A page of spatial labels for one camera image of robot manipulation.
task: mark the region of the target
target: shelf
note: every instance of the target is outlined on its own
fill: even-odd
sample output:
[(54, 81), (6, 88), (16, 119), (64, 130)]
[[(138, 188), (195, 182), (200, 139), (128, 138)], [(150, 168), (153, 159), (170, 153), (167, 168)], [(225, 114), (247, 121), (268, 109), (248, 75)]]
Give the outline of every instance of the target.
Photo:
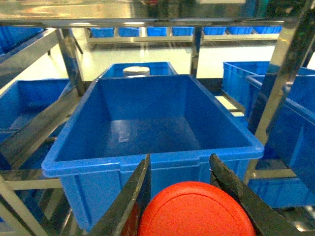
[(284, 19), (287, 17), (286, 8), (293, 12), (292, 8), (296, 7), (294, 12), (300, 12), (300, 6), (292, 4), (275, 6), (284, 9), (284, 13), (277, 18), (265, 18), (265, 12), (255, 14), (255, 4), (263, 6), (266, 1), (0, 0), (0, 23), (41, 27), (206, 26), (213, 22), (228, 24), (237, 20), (240, 23), (239, 20), (243, 19), (246, 22), (255, 20), (254, 23), (259, 25), (260, 19), (265, 24), (269, 24), (267, 21)]

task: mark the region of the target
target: reflective surface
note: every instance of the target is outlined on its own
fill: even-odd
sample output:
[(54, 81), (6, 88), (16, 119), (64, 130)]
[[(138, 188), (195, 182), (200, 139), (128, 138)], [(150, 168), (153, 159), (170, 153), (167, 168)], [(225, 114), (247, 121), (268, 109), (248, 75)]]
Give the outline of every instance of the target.
[(2, 24), (37, 26), (211, 25), (299, 15), (304, 0), (0, 0)]

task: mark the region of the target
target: blue plastic bin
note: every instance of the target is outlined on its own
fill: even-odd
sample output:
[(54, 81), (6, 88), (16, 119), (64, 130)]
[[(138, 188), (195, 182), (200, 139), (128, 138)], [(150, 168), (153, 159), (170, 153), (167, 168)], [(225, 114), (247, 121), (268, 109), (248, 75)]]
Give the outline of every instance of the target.
[[(265, 75), (268, 61), (224, 62), (222, 90), (245, 108), (249, 105), (249, 83), (246, 77)], [(315, 70), (301, 67), (299, 75), (315, 75)]]
[(148, 67), (150, 69), (150, 75), (177, 75), (174, 67), (169, 62), (136, 62), (113, 64), (105, 70), (99, 78), (123, 77), (123, 70), (131, 66)]
[(93, 38), (112, 38), (114, 37), (114, 28), (90, 28)]
[(11, 51), (22, 42), (44, 31), (42, 28), (0, 27), (0, 46), (5, 53)]
[(11, 27), (11, 26), (7, 26), (7, 27), (15, 45), (18, 45), (24, 42), (25, 40), (32, 38), (38, 33), (44, 31), (44, 29), (42, 28)]
[(64, 91), (69, 79), (16, 81), (0, 95), (0, 131), (23, 127)]
[(253, 27), (228, 27), (231, 34), (251, 34)]
[(205, 35), (222, 35), (225, 33), (226, 27), (204, 27)]
[(60, 177), (79, 226), (90, 230), (146, 153), (153, 197), (178, 182), (209, 182), (212, 153), (243, 178), (263, 146), (194, 77), (106, 78), (90, 85), (42, 168)]
[(13, 47), (14, 42), (7, 27), (0, 27), (0, 47), (4, 53), (7, 53)]
[[(250, 117), (264, 76), (249, 76)], [(269, 136), (277, 155), (311, 189), (315, 189), (315, 76), (299, 75)]]
[(133, 27), (119, 28), (118, 34), (120, 37), (139, 37), (140, 28), (133, 28)]
[(173, 27), (173, 36), (191, 36), (193, 35), (194, 27)]
[[(258, 170), (286, 169), (278, 159), (263, 159), (257, 164)], [(303, 207), (315, 205), (315, 195), (299, 178), (251, 179), (248, 186), (270, 207)]]
[(167, 27), (147, 27), (149, 37), (166, 36)]
[(254, 30), (259, 34), (280, 33), (282, 26), (257, 26), (254, 27)]

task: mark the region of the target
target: metal shelf rail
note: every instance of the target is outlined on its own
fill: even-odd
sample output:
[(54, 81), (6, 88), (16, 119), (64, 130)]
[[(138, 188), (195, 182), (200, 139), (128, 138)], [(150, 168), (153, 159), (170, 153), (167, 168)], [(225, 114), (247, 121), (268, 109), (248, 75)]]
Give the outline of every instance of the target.
[[(68, 97), (63, 97), (63, 102), (53, 104), (53, 110), (55, 111), (67, 111), (70, 110), (70, 107), (75, 107), (80, 98), (79, 96), (87, 88), (80, 70), (75, 40), (69, 29), (71, 27), (194, 26), (195, 33), (192, 37), (190, 72), (196, 76), (202, 27), (277, 26), (283, 24), (283, 30), (276, 43), (266, 79), (262, 86), (259, 97), (260, 102), (256, 104), (254, 109), (255, 115), (250, 121), (251, 131), (265, 144), (279, 110), (294, 83), (297, 70), (303, 64), (305, 55), (310, 51), (314, 42), (314, 5), (315, 0), (290, 1), (289, 3), (288, 1), (275, 0), (271, 0), (269, 3), (264, 0), (161, 0), (157, 2), (146, 0), (60, 0), (49, 2), (45, 0), (0, 0), (0, 24), (59, 28), (55, 32), (68, 76), (73, 88), (76, 88), (76, 90), (73, 90)], [(14, 66), (16, 66), (15, 63), (11, 63), (7, 65), (7, 68), (11, 69)], [(1, 72), (1, 86), (7, 82), (2, 75), (3, 73)], [(66, 116), (63, 116), (64, 113), (59, 115), (59, 118), (55, 118), (49, 113), (47, 114), (46, 110), (43, 113), (46, 113), (46, 121), (54, 122), (55, 125), (66, 118)], [(28, 153), (34, 151), (38, 145), (45, 141), (47, 134), (55, 127), (55, 125), (49, 126), (49, 123), (36, 125), (39, 122), (40, 119), (36, 118), (31, 122), (34, 127), (37, 127), (37, 129), (34, 129), (36, 130), (36, 135), (32, 136), (34, 130), (31, 129), (30, 133), (26, 132), (24, 135), (21, 135), (20, 139), (18, 139), (19, 142), (14, 143), (14, 145), (12, 141), (11, 143), (9, 141), (6, 142), (8, 147), (12, 148), (12, 150), (29, 149), (30, 152)], [(32, 138), (26, 139), (28, 142), (20, 142), (26, 137)], [(4, 156), (10, 155), (9, 151), (5, 151), (4, 146), (0, 147), (0, 150), (3, 151)], [(247, 180), (255, 176), (255, 165), (256, 162), (253, 161), (247, 172)], [(292, 175), (292, 171), (285, 173), (283, 177), (290, 174)], [(56, 180), (43, 180), (46, 181), (45, 184), (38, 185), (39, 182), (37, 181), (22, 181), (25, 180), (22, 176), (24, 174), (15, 177), (14, 180), (18, 180), (16, 183), (12, 183), (10, 179), (4, 181), (1, 177), (0, 195), (4, 198), (5, 204), (2, 203), (0, 207), (5, 206), (6, 209), (13, 209), (14, 216), (20, 221), (17, 230), (21, 232), (24, 227), (31, 235), (59, 235), (59, 233), (51, 231), (45, 225), (39, 222), (36, 223), (31, 213), (18, 200), (12, 188), (13, 186), (19, 186), (17, 187), (18, 189), (28, 189), (25, 186), (30, 183), (40, 188), (53, 188), (49, 181), (57, 184)], [(12, 222), (12, 219), (7, 217), (8, 223)], [(22, 232), (20, 235), (28, 235), (28, 233)]]

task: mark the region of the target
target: metal bar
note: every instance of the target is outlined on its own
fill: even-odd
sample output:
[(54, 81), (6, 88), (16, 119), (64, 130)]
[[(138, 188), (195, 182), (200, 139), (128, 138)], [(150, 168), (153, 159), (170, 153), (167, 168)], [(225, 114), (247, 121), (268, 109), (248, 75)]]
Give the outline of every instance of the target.
[(309, 51), (309, 53), (306, 55), (305, 61), (303, 63), (303, 67), (307, 67), (312, 59), (312, 56), (314, 54), (315, 51), (315, 42), (313, 43), (313, 45), (311, 46), (311, 49)]
[(314, 0), (308, 0), (298, 20), (285, 22), (277, 41), (249, 122), (249, 130), (263, 144), (267, 143), (297, 71), (314, 42), (314, 4)]
[(149, 42), (192, 42), (192, 36), (165, 36), (165, 37), (120, 37), (93, 38), (87, 35), (90, 44), (112, 44), (112, 43), (149, 43)]
[(74, 39), (74, 43), (75, 43), (75, 45), (77, 46), (79, 52), (81, 53), (81, 55), (83, 55), (83, 50), (82, 50), (80, 44), (78, 43), (78, 40), (77, 40), (76, 37), (74, 37), (74, 36), (73, 36), (73, 39)]
[(5, 200), (0, 197), (0, 212), (1, 218), (5, 220), (9, 228), (14, 231), (1, 232), (0, 236), (32, 236), (32, 234), (27, 230), (27, 227), (19, 217), (14, 214), (10, 205), (8, 205)]
[(197, 78), (202, 27), (196, 27), (192, 40), (190, 74)]
[(251, 179), (259, 178), (287, 178), (287, 177), (296, 177), (296, 174), (291, 169), (282, 169), (282, 170), (255, 170), (252, 173)]
[(56, 30), (48, 29), (0, 57), (0, 88), (46, 54), (57, 43)]
[(21, 234), (17, 232), (0, 232), (0, 236), (28, 236), (26, 234)]
[(22, 129), (0, 144), (0, 155), (12, 169), (19, 169), (64, 119), (72, 113), (80, 97), (73, 89), (58, 99)]
[(203, 41), (252, 41), (252, 40), (277, 40), (278, 33), (271, 34), (224, 34), (224, 35), (205, 35), (203, 33)]
[(43, 179), (42, 170), (10, 170), (0, 174), (13, 190), (61, 188), (58, 178)]
[(37, 236), (55, 236), (56, 231), (47, 224), (47, 219), (43, 216), (42, 225), (34, 218), (32, 213), (15, 194), (0, 176), (0, 195), (4, 200), (12, 207), (13, 211), (25, 222), (25, 224), (31, 229), (31, 231)]
[(85, 87), (72, 30), (58, 29), (57, 35), (71, 85), (73, 88), (77, 87), (78, 94), (82, 96), (85, 92)]
[(238, 110), (240, 110), (242, 113), (245, 113), (245, 108), (244, 106), (236, 101), (234, 98), (226, 94), (224, 91), (222, 91), (223, 97), (225, 97), (234, 107), (236, 107)]

